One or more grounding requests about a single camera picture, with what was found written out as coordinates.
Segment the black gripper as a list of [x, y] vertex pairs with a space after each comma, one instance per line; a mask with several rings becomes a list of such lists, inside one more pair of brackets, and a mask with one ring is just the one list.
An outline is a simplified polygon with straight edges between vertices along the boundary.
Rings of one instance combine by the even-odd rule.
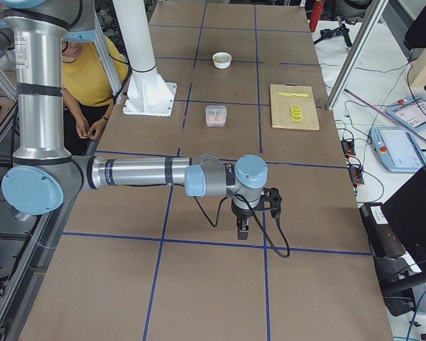
[[247, 240], [249, 236], [249, 222], [247, 220], [252, 216], [251, 210], [247, 204], [245, 204], [245, 208], [238, 206], [235, 199], [233, 199], [231, 202], [231, 211], [236, 216], [237, 239]]

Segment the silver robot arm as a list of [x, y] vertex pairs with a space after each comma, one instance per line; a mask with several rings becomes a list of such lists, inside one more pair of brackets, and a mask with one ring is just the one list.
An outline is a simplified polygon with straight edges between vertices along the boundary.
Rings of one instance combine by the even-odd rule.
[[4, 20], [14, 35], [20, 114], [20, 146], [1, 182], [7, 203], [20, 212], [43, 215], [85, 190], [169, 185], [182, 186], [195, 198], [230, 198], [241, 240], [248, 236], [248, 220], [258, 212], [269, 210], [277, 217], [280, 198], [266, 187], [266, 162], [255, 155], [234, 164], [214, 156], [104, 160], [73, 156], [65, 148], [62, 42], [94, 40], [95, 18], [93, 1], [4, 2]]

